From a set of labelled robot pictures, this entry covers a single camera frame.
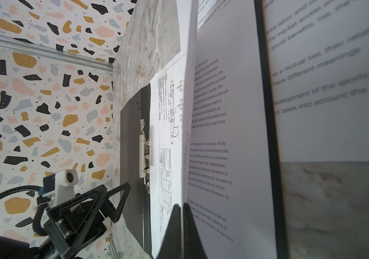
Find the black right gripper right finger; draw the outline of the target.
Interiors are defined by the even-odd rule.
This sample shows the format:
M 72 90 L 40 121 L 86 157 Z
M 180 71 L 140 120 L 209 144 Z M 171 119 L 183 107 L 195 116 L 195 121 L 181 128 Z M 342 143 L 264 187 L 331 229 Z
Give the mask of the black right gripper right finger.
M 188 203 L 183 204 L 183 249 L 185 259 L 207 259 Z

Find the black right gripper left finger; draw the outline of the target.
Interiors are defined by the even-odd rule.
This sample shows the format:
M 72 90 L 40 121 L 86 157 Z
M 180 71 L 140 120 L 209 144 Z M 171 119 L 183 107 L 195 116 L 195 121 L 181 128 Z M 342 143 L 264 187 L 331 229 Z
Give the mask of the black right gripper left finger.
M 174 205 L 157 259 L 180 259 L 181 237 L 181 208 Z

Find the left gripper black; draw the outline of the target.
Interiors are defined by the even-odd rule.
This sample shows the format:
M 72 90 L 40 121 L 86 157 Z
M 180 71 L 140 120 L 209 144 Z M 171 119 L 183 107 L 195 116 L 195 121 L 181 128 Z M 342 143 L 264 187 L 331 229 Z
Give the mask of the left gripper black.
M 40 246 L 38 258 L 77 258 L 79 252 L 106 232 L 105 217 L 112 223 L 120 220 L 130 189 L 128 182 L 109 192 L 101 185 L 49 209 L 49 220 L 44 224 L 48 238 Z M 111 197 L 116 194 L 120 194 L 120 200 L 113 204 Z

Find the text page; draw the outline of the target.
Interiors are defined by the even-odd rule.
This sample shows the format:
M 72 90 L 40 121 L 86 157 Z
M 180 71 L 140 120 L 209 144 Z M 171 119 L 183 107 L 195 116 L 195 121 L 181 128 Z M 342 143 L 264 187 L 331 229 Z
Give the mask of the text page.
M 264 1 L 279 156 L 369 162 L 369 1 Z
M 253 1 L 199 1 L 187 203 L 210 259 L 274 259 Z

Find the technical drawing sheet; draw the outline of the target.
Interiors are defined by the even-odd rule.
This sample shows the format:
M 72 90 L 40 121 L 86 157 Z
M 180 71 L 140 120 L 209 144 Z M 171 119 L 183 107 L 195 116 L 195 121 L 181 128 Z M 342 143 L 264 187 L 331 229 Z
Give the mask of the technical drawing sheet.
M 179 54 L 150 81 L 150 205 L 152 255 L 157 257 L 173 207 L 181 202 L 182 98 L 187 55 Z

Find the orange black file folder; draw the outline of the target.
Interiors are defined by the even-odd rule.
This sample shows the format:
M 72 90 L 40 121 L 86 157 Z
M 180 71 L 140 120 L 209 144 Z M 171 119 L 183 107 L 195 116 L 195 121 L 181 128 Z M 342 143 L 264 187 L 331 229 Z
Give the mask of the orange black file folder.
M 138 1 L 115 73 L 148 90 L 153 259 L 287 259 L 260 1 Z

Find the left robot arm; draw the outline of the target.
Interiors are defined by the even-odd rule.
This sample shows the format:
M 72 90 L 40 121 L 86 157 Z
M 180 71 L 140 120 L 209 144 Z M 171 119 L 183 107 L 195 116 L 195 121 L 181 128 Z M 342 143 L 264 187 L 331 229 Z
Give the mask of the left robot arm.
M 113 223 L 119 221 L 130 189 L 128 182 L 110 191 L 101 185 L 54 208 L 49 208 L 50 199 L 39 186 L 21 186 L 0 193 L 2 199 L 23 191 L 38 192 L 32 228 L 47 238 L 40 247 L 31 247 L 29 243 L 0 236 L 0 259 L 75 259 L 106 232 L 105 218 Z

